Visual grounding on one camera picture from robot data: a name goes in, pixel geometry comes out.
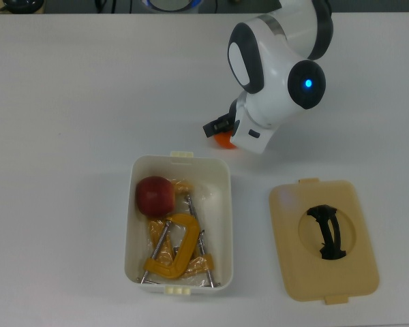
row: orange object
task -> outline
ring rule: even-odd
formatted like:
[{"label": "orange object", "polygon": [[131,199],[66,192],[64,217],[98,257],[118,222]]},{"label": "orange object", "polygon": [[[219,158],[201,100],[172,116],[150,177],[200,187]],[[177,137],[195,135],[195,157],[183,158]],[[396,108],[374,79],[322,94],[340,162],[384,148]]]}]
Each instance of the orange object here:
[{"label": "orange object", "polygon": [[225,149],[236,149],[237,147],[230,143],[230,138],[232,137],[231,131],[225,131],[224,133],[218,133],[213,136],[215,141]]}]

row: gray floor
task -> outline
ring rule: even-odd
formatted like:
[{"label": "gray floor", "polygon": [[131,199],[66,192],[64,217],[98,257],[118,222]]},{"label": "gray floor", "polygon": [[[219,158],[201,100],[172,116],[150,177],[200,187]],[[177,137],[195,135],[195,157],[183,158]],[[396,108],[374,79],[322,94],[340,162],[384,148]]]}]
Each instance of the gray floor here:
[{"label": "gray floor", "polygon": [[[409,0],[329,0],[334,12],[409,12]],[[277,7],[273,0],[240,0],[233,4],[229,0],[217,0],[217,13],[261,13]],[[103,13],[109,13],[112,0],[108,0]],[[117,0],[116,14],[126,14],[130,10],[130,0]],[[204,0],[200,13],[214,13],[215,0]],[[93,14],[96,13],[94,0],[46,0],[47,14]],[[144,13],[140,0],[133,0],[133,13]]]}]

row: black cable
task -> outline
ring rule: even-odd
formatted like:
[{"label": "black cable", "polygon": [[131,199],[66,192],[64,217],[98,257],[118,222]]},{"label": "black cable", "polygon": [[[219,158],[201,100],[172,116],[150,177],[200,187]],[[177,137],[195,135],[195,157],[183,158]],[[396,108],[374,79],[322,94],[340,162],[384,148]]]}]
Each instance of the black cable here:
[{"label": "black cable", "polygon": [[106,5],[107,0],[104,0],[103,2],[101,2],[101,0],[95,0],[95,6],[97,7],[97,13],[100,14],[103,9],[104,9],[104,5]]},{"label": "black cable", "polygon": [[4,12],[5,10],[7,10],[7,9],[6,9],[6,6],[1,7],[1,8],[0,8],[0,13],[1,13],[1,12]]}]

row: container lid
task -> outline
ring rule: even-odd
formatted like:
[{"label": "container lid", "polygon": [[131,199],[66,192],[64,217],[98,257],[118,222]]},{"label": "container lid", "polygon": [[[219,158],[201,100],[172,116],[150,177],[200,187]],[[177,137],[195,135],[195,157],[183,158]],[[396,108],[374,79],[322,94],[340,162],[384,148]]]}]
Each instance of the container lid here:
[{"label": "container lid", "polygon": [[378,270],[354,187],[317,178],[281,185],[269,197],[280,268],[295,300],[348,302],[379,284]]}]

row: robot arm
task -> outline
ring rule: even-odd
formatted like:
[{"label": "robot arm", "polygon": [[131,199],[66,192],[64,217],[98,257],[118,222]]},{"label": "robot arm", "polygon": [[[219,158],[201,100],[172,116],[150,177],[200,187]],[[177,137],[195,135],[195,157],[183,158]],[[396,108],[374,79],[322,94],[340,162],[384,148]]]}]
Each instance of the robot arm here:
[{"label": "robot arm", "polygon": [[262,153],[277,128],[316,106],[326,80],[312,61],[333,34],[327,0],[281,0],[274,12],[239,23],[230,36],[228,61],[244,91],[228,114],[203,128],[208,137],[232,131],[230,142]]}]

